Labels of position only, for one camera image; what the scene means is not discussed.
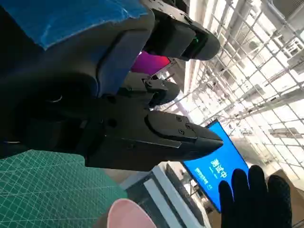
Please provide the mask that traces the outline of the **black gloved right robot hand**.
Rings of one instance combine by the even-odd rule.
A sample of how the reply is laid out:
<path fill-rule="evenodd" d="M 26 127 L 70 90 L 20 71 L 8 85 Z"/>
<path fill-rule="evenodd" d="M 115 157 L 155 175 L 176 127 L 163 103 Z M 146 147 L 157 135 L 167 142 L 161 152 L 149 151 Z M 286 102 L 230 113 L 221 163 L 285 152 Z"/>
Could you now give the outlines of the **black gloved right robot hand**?
<path fill-rule="evenodd" d="M 266 180 L 258 165 L 248 173 L 235 169 L 231 182 L 221 181 L 218 191 L 223 228 L 292 227 L 289 184 L 277 175 Z"/>

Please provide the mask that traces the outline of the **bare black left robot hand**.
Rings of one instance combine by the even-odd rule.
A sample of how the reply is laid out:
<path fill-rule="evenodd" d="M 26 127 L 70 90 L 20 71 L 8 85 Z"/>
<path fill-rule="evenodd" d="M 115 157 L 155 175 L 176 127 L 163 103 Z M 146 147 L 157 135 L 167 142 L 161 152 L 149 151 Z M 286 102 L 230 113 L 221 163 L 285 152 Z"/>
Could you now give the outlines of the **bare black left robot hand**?
<path fill-rule="evenodd" d="M 209 60 L 219 40 L 160 0 L 3 0 L 0 156 L 78 154 L 87 167 L 149 171 L 213 153 L 222 139 L 156 111 L 177 84 L 133 71 L 140 54 Z"/>

